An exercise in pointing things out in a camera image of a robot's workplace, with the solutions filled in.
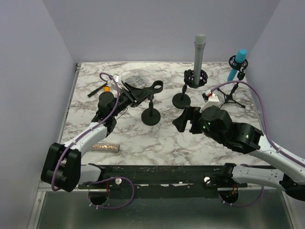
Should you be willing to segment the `black round-base mic stand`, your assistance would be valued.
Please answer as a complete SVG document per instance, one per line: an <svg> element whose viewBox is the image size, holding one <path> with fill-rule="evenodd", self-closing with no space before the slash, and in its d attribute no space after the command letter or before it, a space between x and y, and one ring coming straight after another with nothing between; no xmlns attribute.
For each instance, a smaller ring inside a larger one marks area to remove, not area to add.
<svg viewBox="0 0 305 229"><path fill-rule="evenodd" d="M141 119L144 124L153 126L158 124L161 119L160 112L153 107L153 98L155 94L163 90L163 81L155 81L150 87L144 87L144 89L151 90L152 93L148 96L149 107L142 112Z"/></svg>

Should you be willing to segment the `glitter handle microphone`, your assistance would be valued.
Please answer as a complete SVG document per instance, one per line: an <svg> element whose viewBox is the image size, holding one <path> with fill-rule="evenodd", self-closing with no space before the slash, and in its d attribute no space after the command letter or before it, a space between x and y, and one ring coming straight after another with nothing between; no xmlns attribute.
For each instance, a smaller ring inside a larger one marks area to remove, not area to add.
<svg viewBox="0 0 305 229"><path fill-rule="evenodd" d="M108 143L96 143L94 146L90 148L93 152L110 152L117 153L120 151L119 144L108 144Z"/></svg>

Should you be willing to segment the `tall grey microphone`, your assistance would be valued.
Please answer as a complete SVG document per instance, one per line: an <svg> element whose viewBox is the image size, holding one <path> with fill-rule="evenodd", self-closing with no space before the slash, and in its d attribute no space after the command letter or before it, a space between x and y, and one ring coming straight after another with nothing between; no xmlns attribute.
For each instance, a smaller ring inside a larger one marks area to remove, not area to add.
<svg viewBox="0 0 305 229"><path fill-rule="evenodd" d="M195 55L194 55L193 76L194 76L195 85L198 85L200 82L201 66L203 62L203 51L205 45L206 45L206 36L204 34L197 34L194 40Z"/></svg>

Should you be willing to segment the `blue microphone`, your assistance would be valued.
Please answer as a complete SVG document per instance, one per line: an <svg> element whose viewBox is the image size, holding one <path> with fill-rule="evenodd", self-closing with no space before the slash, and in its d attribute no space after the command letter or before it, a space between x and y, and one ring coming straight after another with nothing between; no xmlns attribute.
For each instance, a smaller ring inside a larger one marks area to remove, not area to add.
<svg viewBox="0 0 305 229"><path fill-rule="evenodd" d="M245 69L248 66L248 61L246 59L247 57L247 50L246 49L240 49L238 53L234 56L232 56L229 59L229 65L231 66L231 71L227 77L227 81L232 81L242 68Z"/></svg>

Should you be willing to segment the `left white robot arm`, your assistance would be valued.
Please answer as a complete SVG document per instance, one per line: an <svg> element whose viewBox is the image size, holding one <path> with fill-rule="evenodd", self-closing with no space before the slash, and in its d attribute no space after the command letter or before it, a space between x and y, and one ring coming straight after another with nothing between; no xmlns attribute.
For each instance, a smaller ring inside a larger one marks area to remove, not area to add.
<svg viewBox="0 0 305 229"><path fill-rule="evenodd" d="M90 125L78 136L64 144L53 143L47 153L41 173L41 180L51 185L53 191L60 189L71 192L78 184L90 183L94 188L102 188L106 177L96 165L82 165L82 157L98 142L114 130L116 116L128 106L137 107L153 95L156 86L136 88L123 83L124 88L114 96L103 92L99 96L98 110Z"/></svg>

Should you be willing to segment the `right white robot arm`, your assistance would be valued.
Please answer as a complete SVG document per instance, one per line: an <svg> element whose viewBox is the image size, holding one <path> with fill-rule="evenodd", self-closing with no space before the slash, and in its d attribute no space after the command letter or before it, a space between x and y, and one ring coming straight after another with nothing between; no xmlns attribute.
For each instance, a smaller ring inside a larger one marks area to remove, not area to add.
<svg viewBox="0 0 305 229"><path fill-rule="evenodd" d="M178 132L184 132L187 122L192 125L192 134L204 134L234 152L254 156L272 166L263 169L233 165L219 175L223 186L259 184L282 190L300 201L305 199L304 159L269 141L261 130L247 123L233 122L226 110L215 105L203 111L187 106L181 116L173 120L173 125Z"/></svg>

